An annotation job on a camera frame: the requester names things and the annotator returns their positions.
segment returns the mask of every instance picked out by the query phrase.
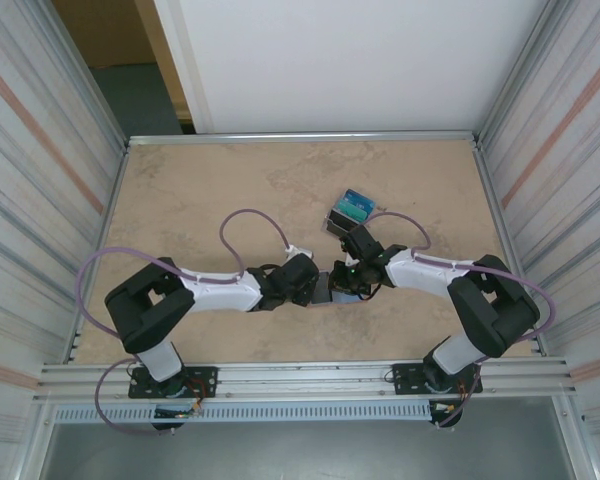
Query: robotic arm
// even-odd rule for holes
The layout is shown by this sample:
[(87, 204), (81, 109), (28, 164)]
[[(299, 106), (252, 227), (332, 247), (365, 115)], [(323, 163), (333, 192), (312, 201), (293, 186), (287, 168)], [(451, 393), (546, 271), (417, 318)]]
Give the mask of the robotic arm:
[(420, 254), (416, 259), (402, 245), (385, 250), (362, 225), (342, 237), (341, 245), (347, 259), (334, 264), (329, 278), (332, 290), (368, 293), (376, 284), (414, 288), (453, 302), (464, 332), (447, 338), (424, 358), (426, 381), (434, 391), (447, 390), (454, 375), (468, 365), (501, 357), (540, 318), (538, 307), (519, 283), (471, 271), (475, 265), (509, 272), (493, 255), (476, 262)]
[[(205, 310), (256, 312), (273, 310), (287, 301), (307, 306), (318, 279), (311, 252), (289, 250), (282, 266), (248, 268), (238, 274), (182, 270), (189, 280), (150, 264), (116, 287), (105, 304), (127, 353), (136, 355), (165, 391), (178, 391), (182, 360), (167, 335), (187, 313)], [(161, 258), (175, 267), (171, 258)], [(154, 302), (152, 295), (162, 297)]]
[[(508, 272), (492, 255), (476, 262), (420, 254), (414, 258), (403, 245), (385, 249), (362, 225), (343, 236), (341, 245), (347, 257), (336, 261), (329, 274), (331, 292), (370, 299), (372, 289), (380, 286), (414, 288), (447, 298), (455, 306), (464, 332), (445, 339), (423, 360), (431, 391), (448, 391), (468, 365), (502, 356), (540, 317), (519, 283), (471, 271), (472, 266), (481, 266)], [(247, 268), (240, 277), (182, 270), (195, 279), (191, 280), (150, 264), (109, 293), (105, 304), (125, 350), (142, 361), (161, 391), (178, 392), (186, 376), (167, 335), (185, 314), (220, 309), (254, 312), (289, 301), (303, 307), (310, 303), (318, 267), (310, 252), (293, 247), (288, 253), (283, 265)], [(175, 266), (170, 258), (161, 260)], [(154, 302), (152, 293), (161, 300)]]

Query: wire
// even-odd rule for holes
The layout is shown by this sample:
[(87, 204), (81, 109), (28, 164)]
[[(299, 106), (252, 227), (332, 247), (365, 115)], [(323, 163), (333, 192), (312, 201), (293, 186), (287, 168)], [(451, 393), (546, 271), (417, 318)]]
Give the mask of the wire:
[(425, 239), (425, 241), (427, 243), (425, 245), (417, 245), (415, 247), (411, 247), (411, 253), (412, 253), (412, 255), (416, 251), (424, 251), (424, 250), (429, 250), (431, 248), (431, 237), (429, 236), (429, 234), (427, 233), (427, 231), (424, 229), (424, 227), (415, 218), (412, 218), (409, 215), (405, 215), (404, 213), (399, 213), (399, 212), (379, 212), (379, 213), (374, 213), (369, 218), (367, 218), (362, 223), (362, 225), (366, 225), (371, 220), (374, 220), (374, 219), (379, 218), (379, 217), (385, 217), (385, 216), (402, 218), (402, 219), (406, 220), (407, 222), (410, 222), (418, 230), (420, 230), (420, 233), (422, 233), (422, 235), (424, 236), (424, 239)]
[(133, 363), (135, 361), (136, 361), (135, 358), (124, 358), (122, 360), (118, 360), (117, 362), (115, 362), (113, 365), (111, 365), (104, 371), (104, 373), (100, 377), (100, 380), (98, 380), (98, 383), (96, 384), (96, 391), (93, 394), (93, 401), (96, 405), (96, 412), (98, 412), (98, 415), (100, 416), (100, 418), (102, 419), (102, 421), (104, 423), (106, 423), (109, 427), (111, 427), (114, 430), (117, 430), (118, 432), (121, 432), (121, 433), (126, 433), (128, 435), (142, 435), (142, 436), (148, 436), (148, 437), (156, 437), (156, 436), (161, 436), (166, 433), (169, 433), (169, 430), (164, 430), (164, 431), (158, 432), (158, 431), (151, 431), (151, 430), (140, 430), (138, 428), (123, 427), (122, 425), (120, 425), (118, 423), (113, 423), (111, 420), (109, 420), (107, 418), (107, 416), (104, 414), (102, 407), (100, 406), (100, 389), (102, 388), (102, 384), (104, 383), (104, 379), (107, 378), (107, 375), (109, 375), (111, 373), (111, 371), (114, 368), (116, 368), (117, 366), (122, 365), (123, 363)]
[[(194, 382), (194, 383), (197, 383), (200, 385), (200, 394), (202, 395), (202, 397), (198, 396), (198, 393), (196, 392), (195, 387), (190, 382)], [(198, 407), (200, 407), (202, 404), (202, 400), (207, 398), (207, 389), (204, 385), (204, 382), (198, 378), (188, 378), (187, 386), (193, 392), (193, 394), (196, 396), (196, 398), (198, 400), (196, 403), (197, 403)]]
[(536, 337), (540, 333), (545, 332), (547, 329), (549, 329), (551, 327), (551, 325), (553, 325), (553, 322), (555, 321), (557, 307), (556, 307), (556, 303), (553, 301), (553, 299), (551, 298), (549, 293), (546, 292), (539, 285), (536, 285), (535, 283), (533, 283), (529, 280), (526, 280), (524, 278), (518, 277), (517, 275), (514, 275), (513, 273), (505, 272), (505, 271), (498, 270), (495, 268), (481, 267), (479, 265), (467, 265), (467, 264), (463, 264), (463, 263), (441, 262), (438, 260), (432, 260), (430, 258), (425, 258), (425, 257), (421, 257), (421, 256), (414, 257), (414, 260), (416, 262), (424, 263), (426, 265), (431, 265), (434, 267), (449, 268), (452, 270), (453, 269), (467, 270), (467, 271), (471, 271), (471, 272), (480, 272), (480, 273), (486, 273), (489, 275), (495, 275), (498, 277), (506, 278), (508, 280), (512, 280), (514, 282), (518, 282), (519, 284), (524, 285), (525, 287), (529, 287), (532, 290), (535, 290), (536, 292), (538, 292), (540, 294), (540, 296), (542, 298), (544, 298), (544, 300), (547, 302), (547, 305), (549, 306), (549, 315), (547, 317), (547, 320), (542, 324), (542, 326), (538, 327), (533, 332), (530, 332), (530, 333), (527, 333), (526, 335), (521, 336), (515, 343), (524, 342), (525, 340), (529, 340), (531, 338)]
[(363, 302), (368, 302), (369, 300), (371, 300), (373, 297), (376, 296), (376, 293), (378, 293), (378, 290), (380, 290), (380, 287), (382, 286), (381, 283), (379, 283), (376, 288), (373, 289), (373, 292), (371, 292), (371, 294), (368, 297), (363, 297), (362, 294), (358, 293), (358, 298), (360, 300), (362, 300)]
[(444, 427), (447, 423), (449, 423), (451, 420), (453, 420), (458, 415), (460, 415), (460, 412), (464, 409), (464, 407), (467, 406), (467, 403), (469, 403), (469, 399), (471, 398), (471, 395), (473, 395), (473, 392), (475, 391), (476, 387), (478, 386), (478, 381), (480, 380), (480, 369), (481, 369), (481, 366), (478, 365), (475, 376), (473, 378), (473, 383), (471, 384), (471, 388), (469, 388), (467, 395), (464, 397), (464, 400), (462, 400), (462, 402), (460, 402), (460, 405), (458, 405), (456, 408), (453, 409), (453, 412), (451, 413), (451, 415), (449, 415), (443, 421), (436, 423), (438, 428)]
[(390, 373), (393, 373), (393, 368), (391, 370), (389, 370), (387, 373), (384, 374), (384, 377), (383, 377), (384, 381), (387, 382), (387, 383), (390, 383), (392, 385), (395, 385), (396, 384), (395, 378), (392, 377), (391, 380), (387, 380), (387, 375), (389, 375)]
[(127, 365), (127, 368), (125, 368), (127, 375), (129, 375), (129, 378), (133, 378), (133, 375), (131, 374), (131, 372), (129, 371), (129, 368), (131, 367), (131, 365), (133, 365), (132, 363)]
[(74, 294), (76, 297), (76, 304), (78, 305), (78, 310), (84, 316), (84, 318), (86, 318), (96, 328), (102, 330), (105, 333), (108, 333), (112, 337), (120, 338), (118, 333), (115, 330), (100, 323), (87, 311), (87, 308), (84, 304), (84, 299), (82, 297), (84, 277), (85, 277), (85, 274), (86, 274), (86, 271), (87, 271), (89, 265), (91, 265), (91, 263), (96, 261), (98, 258), (102, 257), (103, 255), (109, 254), (109, 253), (126, 253), (127, 255), (133, 255), (135, 257), (146, 260), (149, 263), (153, 263), (154, 265), (157, 265), (157, 266), (163, 268), (167, 272), (173, 273), (174, 275), (178, 275), (179, 277), (185, 278), (187, 280), (192, 280), (195, 282), (210, 283), (210, 284), (215, 284), (215, 285), (230, 285), (232, 283), (236, 283), (244, 275), (245, 267), (244, 267), (244, 263), (242, 261), (242, 257), (240, 257), (238, 252), (225, 239), (224, 229), (225, 229), (227, 223), (229, 222), (229, 220), (231, 220), (236, 215), (240, 215), (242, 213), (255, 213), (255, 214), (260, 215), (261, 217), (265, 218), (266, 220), (268, 220), (269, 223), (271, 223), (275, 227), (275, 229), (278, 231), (278, 233), (280, 234), (280, 237), (282, 238), (285, 248), (287, 248), (287, 249), (289, 248), (289, 246), (290, 246), (289, 241), (287, 240), (287, 237), (285, 236), (285, 234), (282, 231), (282, 229), (280, 228), (280, 226), (269, 215), (267, 215), (264, 212), (261, 212), (260, 210), (256, 210), (253, 208), (243, 208), (241, 210), (236, 210), (235, 212), (230, 213), (227, 216), (227, 218), (225, 218), (222, 221), (222, 224), (220, 225), (220, 231), (219, 231), (220, 242), (222, 242), (222, 244), (227, 248), (227, 250), (229, 250), (229, 252), (231, 252), (233, 257), (236, 259), (236, 262), (238, 263), (238, 267), (239, 267), (239, 272), (233, 278), (216, 279), (216, 278), (196, 277), (194, 275), (185, 273), (182, 270), (180, 270), (179, 268), (169, 265), (168, 263), (165, 263), (162, 260), (159, 260), (155, 257), (152, 257), (151, 255), (143, 253), (134, 248), (128, 248), (128, 247), (103, 248), (103, 249), (100, 249), (100, 250), (92, 253), (91, 255), (89, 255), (89, 257), (87, 257), (87, 259), (84, 261), (84, 263), (80, 266), (80, 269), (78, 270), (78, 274), (76, 275), (76, 282), (75, 282), (75, 286), (74, 286)]

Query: gray floor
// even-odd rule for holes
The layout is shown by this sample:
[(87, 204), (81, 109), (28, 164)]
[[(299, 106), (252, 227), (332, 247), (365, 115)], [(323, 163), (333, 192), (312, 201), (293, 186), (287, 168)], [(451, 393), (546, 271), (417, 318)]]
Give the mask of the gray floor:
[(550, 399), (475, 399), (453, 432), (425, 422), (299, 422), (185, 425), (145, 438), (63, 425), (49, 452), (49, 480), (574, 478)]
[(90, 70), (125, 135), (182, 135), (157, 64)]

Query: marble-patterned surface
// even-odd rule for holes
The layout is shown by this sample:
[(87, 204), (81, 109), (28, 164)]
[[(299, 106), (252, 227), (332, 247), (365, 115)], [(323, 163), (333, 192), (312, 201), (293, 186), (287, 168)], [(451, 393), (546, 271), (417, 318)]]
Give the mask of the marble-patterned surface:
[[(417, 218), (431, 234), (433, 255), (501, 254), (465, 141), (136, 146), (107, 246), (171, 256), (196, 271), (235, 271), (218, 227), (232, 211), (252, 207), (278, 220), (291, 243), (313, 250), (318, 266), (329, 269), (343, 254), (322, 220), (347, 188)], [(421, 241), (396, 218), (378, 219), (372, 231), (385, 246)], [(226, 233), (247, 266), (284, 260), (280, 238), (258, 216), (234, 218)], [(90, 305), (96, 318), (111, 325), (104, 296), (142, 266), (127, 255), (103, 258)], [(358, 305), (189, 315), (171, 338), (187, 362), (373, 360), (420, 358), (460, 329), (450, 302), (386, 288)], [(85, 325), (78, 362), (123, 356), (117, 340)]]

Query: orange stripe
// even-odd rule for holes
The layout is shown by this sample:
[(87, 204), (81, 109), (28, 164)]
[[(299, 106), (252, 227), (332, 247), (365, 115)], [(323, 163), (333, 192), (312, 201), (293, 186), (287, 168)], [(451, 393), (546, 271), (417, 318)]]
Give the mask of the orange stripe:
[(571, 378), (574, 382), (584, 382), (600, 377), (600, 360), (587, 363), (581, 367), (571, 370)]
[(0, 96), (11, 107), (16, 115), (22, 120), (22, 123), (29, 129), (33, 136), (38, 140), (45, 150), (49, 153), (60, 168), (67, 174), (76, 188), (84, 195), (87, 201), (96, 209), (98, 213), (102, 213), (104, 205), (98, 200), (98, 197), (89, 189), (89, 186), (80, 178), (78, 173), (71, 167), (62, 152), (53, 143), (47, 132), (33, 118), (33, 115), (27, 108), (18, 100), (13, 91), (9, 88), (4, 79), (0, 76)]
[(28, 388), (29, 390), (35, 390), (38, 387), (38, 379), (1, 366), (0, 382), (9, 383), (17, 387)]
[(582, 112), (584, 107), (591, 101), (593, 96), (598, 93), (600, 90), (600, 68), (595, 73), (595, 75), (589, 80), (587, 86), (584, 87), (582, 93), (578, 96), (574, 104), (571, 106), (571, 109), (567, 112), (566, 116), (560, 121), (558, 126), (555, 128), (551, 135), (544, 141), (540, 150), (533, 156), (529, 164), (522, 171), (516, 182), (511, 187), (511, 190), (503, 197), (502, 206), (507, 208), (511, 199), (515, 196), (515, 194), (520, 190), (520, 187), (524, 185), (527, 179), (531, 176), (533, 171), (538, 167), (540, 162), (544, 160), (549, 151), (553, 148), (556, 142), (560, 139), (565, 130), (569, 127), (573, 119)]

